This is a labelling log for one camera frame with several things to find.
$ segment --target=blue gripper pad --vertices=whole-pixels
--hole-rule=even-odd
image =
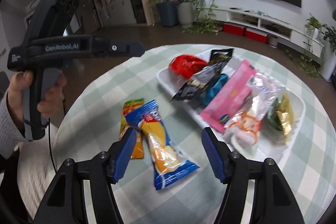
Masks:
[[[215,177],[218,178],[221,183],[227,183],[227,175],[230,176],[231,172],[230,166],[225,166],[225,164],[229,165],[228,155],[231,153],[230,149],[226,143],[217,140],[210,127],[206,127],[202,131],[202,144]]]
[[[115,183],[123,178],[136,142],[137,136],[135,133],[135,129],[129,128],[123,138],[119,142],[114,143],[118,146],[122,145],[122,147],[114,147],[114,152],[116,152],[116,150],[120,151],[119,154],[116,155],[114,173],[112,176]]]

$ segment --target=red box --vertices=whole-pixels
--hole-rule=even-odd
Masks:
[[[245,36],[261,43],[267,42],[267,34],[261,31],[257,31],[255,29],[246,28]]]
[[[233,23],[224,23],[223,31],[243,36],[245,32],[245,26],[241,26],[241,25],[237,25]]]

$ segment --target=tv stand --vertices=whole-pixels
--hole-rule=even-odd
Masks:
[[[280,38],[278,39],[279,43],[293,48],[302,54],[307,54],[308,43],[310,43],[313,60],[319,64],[322,62],[321,52],[324,47],[323,43],[320,39],[313,39],[305,34],[304,29],[269,16],[229,7],[219,6],[213,9],[213,13],[216,15],[216,20],[247,26],[275,35]]]

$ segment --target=doorway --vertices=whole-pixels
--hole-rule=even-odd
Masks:
[[[83,17],[85,34],[92,34],[101,28],[97,9],[93,0],[79,0],[76,15],[78,20]]]

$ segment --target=white pot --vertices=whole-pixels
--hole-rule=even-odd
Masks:
[[[206,8],[209,8],[210,5],[212,4],[212,0],[203,0],[203,3]]]
[[[181,25],[192,25],[194,10],[191,2],[183,2],[177,6],[178,20]]]
[[[268,45],[270,45],[272,48],[276,48],[278,46],[278,37],[270,35],[268,37]]]
[[[314,32],[313,32],[313,39],[317,39],[320,35],[320,30],[317,28],[314,28]]]
[[[320,33],[321,33],[321,30],[314,28],[312,26],[307,28],[307,35],[312,37],[313,39],[318,39]]]
[[[336,66],[336,54],[330,49],[330,44],[327,42],[325,44],[325,62],[320,70],[322,78],[330,82],[330,77],[334,72]]]

